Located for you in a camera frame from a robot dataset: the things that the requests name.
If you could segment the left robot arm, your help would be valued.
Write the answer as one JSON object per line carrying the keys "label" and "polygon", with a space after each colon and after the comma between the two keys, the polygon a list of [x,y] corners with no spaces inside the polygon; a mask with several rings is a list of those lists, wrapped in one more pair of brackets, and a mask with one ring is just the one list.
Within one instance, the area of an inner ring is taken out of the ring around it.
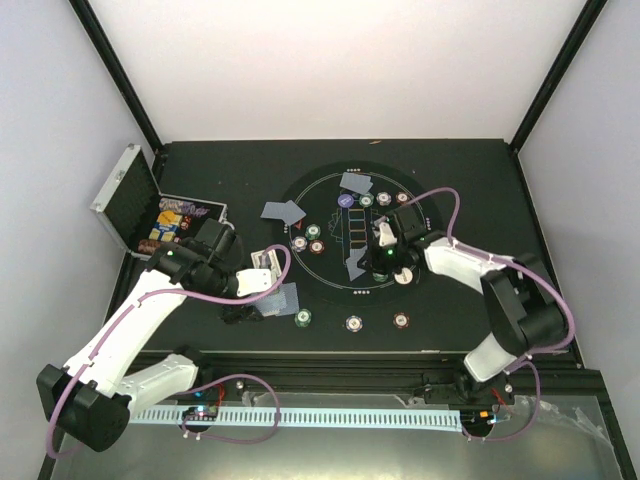
{"label": "left robot arm", "polygon": [[46,449],[57,459],[61,430],[96,452],[110,448],[129,421],[176,393],[193,399],[214,388],[213,372],[189,351],[172,353],[135,374],[129,367],[161,324],[186,299],[244,306],[274,290],[263,253],[255,267],[224,261],[236,239],[227,224],[208,220],[193,237],[157,247],[128,297],[99,332],[61,367],[47,365],[36,386],[48,421]]}

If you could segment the purple round button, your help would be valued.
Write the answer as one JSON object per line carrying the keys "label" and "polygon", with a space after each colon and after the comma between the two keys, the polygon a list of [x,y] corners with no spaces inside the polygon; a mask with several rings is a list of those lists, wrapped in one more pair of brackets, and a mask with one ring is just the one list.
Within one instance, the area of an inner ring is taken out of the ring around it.
{"label": "purple round button", "polygon": [[337,199],[337,204],[340,208],[350,209],[355,203],[355,199],[350,194],[341,194]]}

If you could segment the blue white poker chip stack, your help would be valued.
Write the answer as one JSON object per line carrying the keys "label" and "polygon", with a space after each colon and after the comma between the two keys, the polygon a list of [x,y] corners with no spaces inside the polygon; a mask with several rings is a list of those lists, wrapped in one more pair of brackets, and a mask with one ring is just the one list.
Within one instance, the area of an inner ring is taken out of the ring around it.
{"label": "blue white poker chip stack", "polygon": [[345,328],[352,333],[359,332],[363,328],[363,320],[358,316],[350,316],[345,320]]}

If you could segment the green poker chip stack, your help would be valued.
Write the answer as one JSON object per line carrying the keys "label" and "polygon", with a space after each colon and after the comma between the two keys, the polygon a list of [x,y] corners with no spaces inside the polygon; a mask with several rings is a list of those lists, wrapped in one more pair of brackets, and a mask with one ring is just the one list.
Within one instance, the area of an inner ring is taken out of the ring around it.
{"label": "green poker chip stack", "polygon": [[294,323],[299,328],[305,328],[311,324],[312,318],[310,310],[300,309],[294,316]]}

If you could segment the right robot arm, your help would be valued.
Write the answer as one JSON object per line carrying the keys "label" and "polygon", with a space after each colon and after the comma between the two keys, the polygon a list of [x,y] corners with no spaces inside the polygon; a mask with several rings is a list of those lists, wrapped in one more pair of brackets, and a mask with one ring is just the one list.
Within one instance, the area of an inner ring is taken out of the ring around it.
{"label": "right robot arm", "polygon": [[479,402],[495,377],[536,353],[553,353],[571,343],[572,313],[537,257],[496,255],[443,231],[430,232],[410,206],[376,220],[373,235],[363,267],[374,275],[399,277],[422,268],[482,295],[490,333],[465,355],[454,379],[461,400]]}

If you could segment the white round dealer button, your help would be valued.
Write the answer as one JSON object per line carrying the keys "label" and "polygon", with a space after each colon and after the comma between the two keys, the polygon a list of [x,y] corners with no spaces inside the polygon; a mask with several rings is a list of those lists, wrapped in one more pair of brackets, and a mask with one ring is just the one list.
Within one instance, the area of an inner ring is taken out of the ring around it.
{"label": "white round dealer button", "polygon": [[400,285],[409,285],[413,278],[412,270],[406,267],[402,268],[399,273],[394,274],[395,281]]}

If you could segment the red brown poker chip stack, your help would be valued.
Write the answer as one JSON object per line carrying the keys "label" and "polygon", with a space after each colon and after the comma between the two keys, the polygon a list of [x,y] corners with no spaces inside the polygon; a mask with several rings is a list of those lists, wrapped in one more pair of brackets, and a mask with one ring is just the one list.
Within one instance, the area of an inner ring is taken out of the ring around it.
{"label": "red brown poker chip stack", "polygon": [[409,326],[410,320],[404,313],[396,313],[393,318],[393,324],[398,329],[404,329]]}

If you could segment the blue playing card deck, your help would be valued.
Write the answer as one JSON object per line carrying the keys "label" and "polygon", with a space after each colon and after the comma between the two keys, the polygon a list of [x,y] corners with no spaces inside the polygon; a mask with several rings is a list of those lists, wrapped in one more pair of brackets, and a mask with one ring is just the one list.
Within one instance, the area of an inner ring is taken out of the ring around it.
{"label": "blue playing card deck", "polygon": [[253,305],[263,317],[295,315],[300,310],[297,284],[282,284],[276,292]]}

